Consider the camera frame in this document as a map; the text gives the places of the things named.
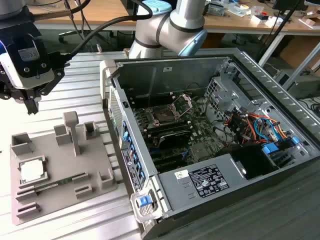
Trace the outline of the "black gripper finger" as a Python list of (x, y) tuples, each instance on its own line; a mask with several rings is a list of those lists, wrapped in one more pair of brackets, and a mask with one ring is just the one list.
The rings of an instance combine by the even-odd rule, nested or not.
[(53, 73), (54, 78), (52, 81), (33, 87), (31, 89), (20, 89), (18, 91), (19, 99), (22, 98), (22, 102), (24, 103), (29, 115), (38, 113), (38, 102), (41, 100), (41, 96), (47, 96), (65, 76), (64, 71), (54, 71)]
[(0, 70), (0, 98), (2, 100), (17, 99), (16, 89), (13, 87), (7, 73)]

